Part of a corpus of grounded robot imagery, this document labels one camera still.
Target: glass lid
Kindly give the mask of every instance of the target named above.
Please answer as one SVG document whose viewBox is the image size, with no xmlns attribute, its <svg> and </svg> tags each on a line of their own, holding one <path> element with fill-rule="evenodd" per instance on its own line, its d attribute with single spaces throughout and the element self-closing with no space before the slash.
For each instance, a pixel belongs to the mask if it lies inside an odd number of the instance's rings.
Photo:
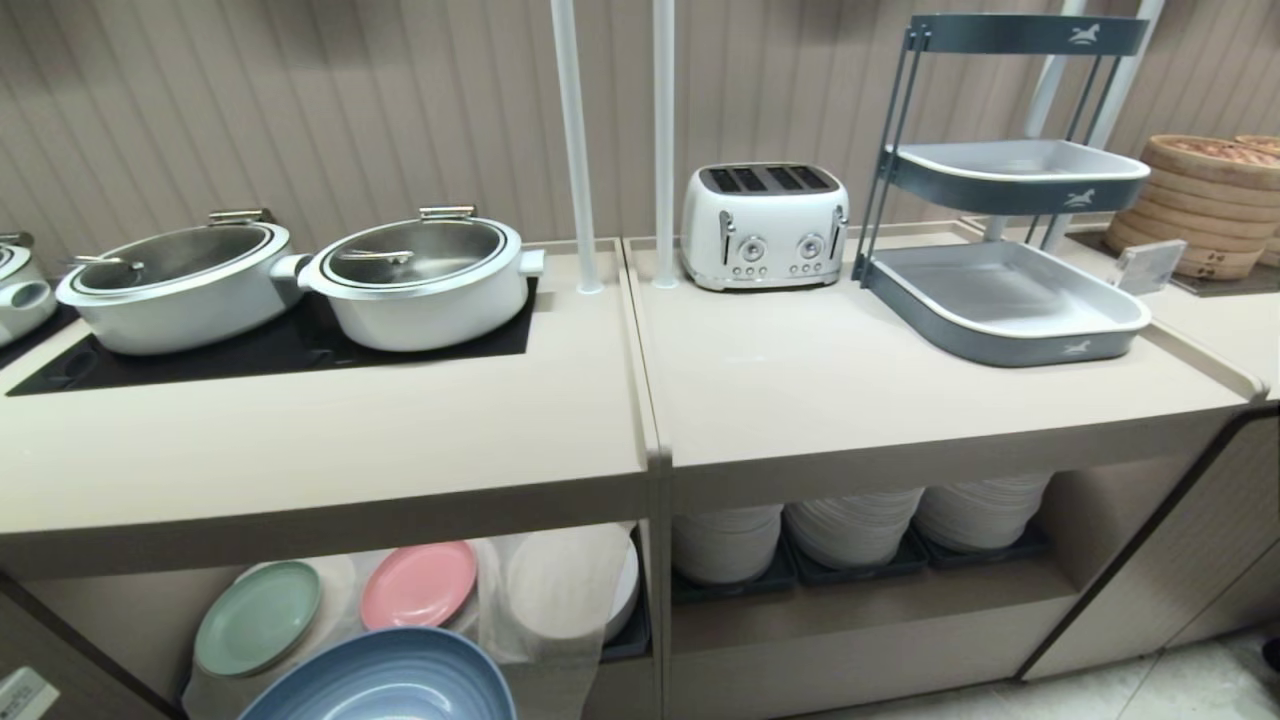
<svg viewBox="0 0 1280 720">
<path fill-rule="evenodd" d="M 200 275 L 252 254 L 271 237 L 253 225 L 211 225 L 157 234 L 84 259 L 77 290 L 118 292 Z"/>
<path fill-rule="evenodd" d="M 466 219 L 408 220 L 358 234 L 324 260 L 324 274 L 342 284 L 406 287 L 454 277 L 495 258 L 506 234 Z"/>
</svg>

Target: stacked bamboo steamer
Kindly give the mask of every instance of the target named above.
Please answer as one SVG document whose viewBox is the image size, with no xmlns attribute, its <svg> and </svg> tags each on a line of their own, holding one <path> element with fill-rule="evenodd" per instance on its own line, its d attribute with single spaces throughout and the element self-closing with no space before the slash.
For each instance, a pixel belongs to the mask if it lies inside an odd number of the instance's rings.
<svg viewBox="0 0 1280 720">
<path fill-rule="evenodd" d="M 1258 150 L 1266 150 L 1267 152 L 1274 152 L 1280 155 L 1280 137 L 1268 137 L 1265 135 L 1238 135 L 1235 141 L 1248 145 L 1249 147 L 1257 147 Z M 1262 256 L 1258 258 L 1258 263 L 1263 265 L 1271 265 L 1272 268 L 1280 268 L 1280 228 L 1276 228 L 1276 234 L 1271 236 L 1267 241 L 1267 249 L 1262 251 Z"/>
<path fill-rule="evenodd" d="M 1249 274 L 1280 228 L 1280 155 L 1239 142 L 1157 135 L 1142 161 L 1151 178 L 1138 202 L 1117 213 L 1107 245 L 1185 240 L 1175 272 L 1239 279 Z"/>
</svg>

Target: pink plate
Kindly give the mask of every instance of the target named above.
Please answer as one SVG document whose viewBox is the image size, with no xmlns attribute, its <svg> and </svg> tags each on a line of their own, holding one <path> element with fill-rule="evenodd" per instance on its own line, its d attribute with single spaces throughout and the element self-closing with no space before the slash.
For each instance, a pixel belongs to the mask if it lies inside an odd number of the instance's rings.
<svg viewBox="0 0 1280 720">
<path fill-rule="evenodd" d="M 438 628 L 462 607 L 476 584 L 476 556 L 465 542 L 402 547 L 387 556 L 365 585 L 365 628 Z"/>
</svg>

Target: white pot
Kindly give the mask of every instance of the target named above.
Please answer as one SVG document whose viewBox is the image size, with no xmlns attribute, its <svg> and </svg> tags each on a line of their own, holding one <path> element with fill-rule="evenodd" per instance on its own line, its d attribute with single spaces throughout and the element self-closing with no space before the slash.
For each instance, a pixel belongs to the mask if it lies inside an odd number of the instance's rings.
<svg viewBox="0 0 1280 720">
<path fill-rule="evenodd" d="M 29 243 L 27 233 L 0 237 L 0 347 L 36 329 L 58 309 L 52 290 L 24 247 Z"/>
<path fill-rule="evenodd" d="M 424 209 L 416 220 L 348 236 L 324 249 L 300 283 L 329 299 L 347 337 L 415 352 L 480 337 L 511 320 L 543 270 L 541 250 L 474 208 Z"/>
<path fill-rule="evenodd" d="M 104 347 L 160 355 L 234 337 L 276 318 L 302 297 L 289 231 L 227 223 L 157 234 L 78 258 L 58 286 Z"/>
</svg>

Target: tiled floor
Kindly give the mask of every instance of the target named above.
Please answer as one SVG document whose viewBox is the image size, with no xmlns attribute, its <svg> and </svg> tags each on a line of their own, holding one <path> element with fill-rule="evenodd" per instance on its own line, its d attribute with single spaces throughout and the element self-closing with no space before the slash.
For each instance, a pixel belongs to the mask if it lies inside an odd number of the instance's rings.
<svg viewBox="0 0 1280 720">
<path fill-rule="evenodd" d="M 995 683 L 804 720 L 1280 720 L 1280 674 L 1247 632 L 1039 683 Z"/>
</svg>

